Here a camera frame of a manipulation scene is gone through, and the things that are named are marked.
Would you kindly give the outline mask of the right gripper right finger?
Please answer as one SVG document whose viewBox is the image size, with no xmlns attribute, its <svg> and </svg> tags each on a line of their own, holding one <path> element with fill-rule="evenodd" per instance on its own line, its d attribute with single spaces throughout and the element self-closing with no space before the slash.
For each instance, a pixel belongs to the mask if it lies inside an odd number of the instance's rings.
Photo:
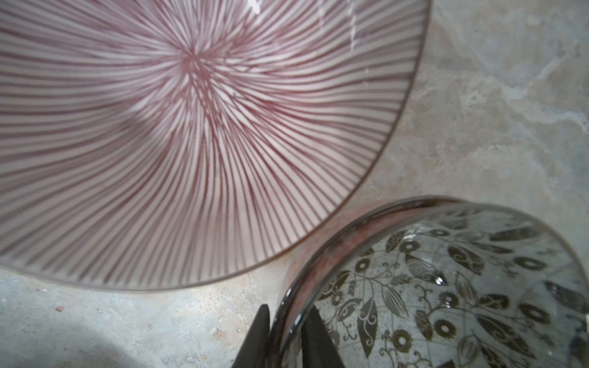
<svg viewBox="0 0 589 368">
<path fill-rule="evenodd" d="M 345 368 L 316 307 L 302 325 L 303 368 Z"/>
</svg>

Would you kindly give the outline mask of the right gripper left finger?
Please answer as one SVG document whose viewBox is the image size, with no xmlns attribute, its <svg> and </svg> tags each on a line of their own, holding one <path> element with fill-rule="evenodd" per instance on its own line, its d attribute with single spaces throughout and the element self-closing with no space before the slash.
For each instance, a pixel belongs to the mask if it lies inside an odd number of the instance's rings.
<svg viewBox="0 0 589 368">
<path fill-rule="evenodd" d="M 266 367 L 269 335 L 270 309 L 268 305 L 261 305 L 233 361 L 232 368 Z"/>
</svg>

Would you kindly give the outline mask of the black floral bowl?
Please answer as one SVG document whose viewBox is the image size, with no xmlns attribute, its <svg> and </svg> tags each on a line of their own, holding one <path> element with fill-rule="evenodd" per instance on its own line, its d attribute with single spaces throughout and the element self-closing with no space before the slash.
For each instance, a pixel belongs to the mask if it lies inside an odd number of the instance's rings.
<svg viewBox="0 0 589 368">
<path fill-rule="evenodd" d="M 588 279 L 544 222 L 417 197 L 342 213 L 300 244 L 267 364 L 303 367 L 316 307 L 345 367 L 586 367 Z"/>
</svg>

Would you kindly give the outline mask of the purple striped bowl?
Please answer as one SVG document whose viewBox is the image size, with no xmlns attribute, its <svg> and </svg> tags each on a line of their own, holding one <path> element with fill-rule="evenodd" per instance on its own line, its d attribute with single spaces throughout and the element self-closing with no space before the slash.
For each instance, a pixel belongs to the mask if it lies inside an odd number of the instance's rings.
<svg viewBox="0 0 589 368">
<path fill-rule="evenodd" d="M 2 2 L 2 267 L 160 291 L 301 244 L 382 155 L 431 9 Z"/>
</svg>

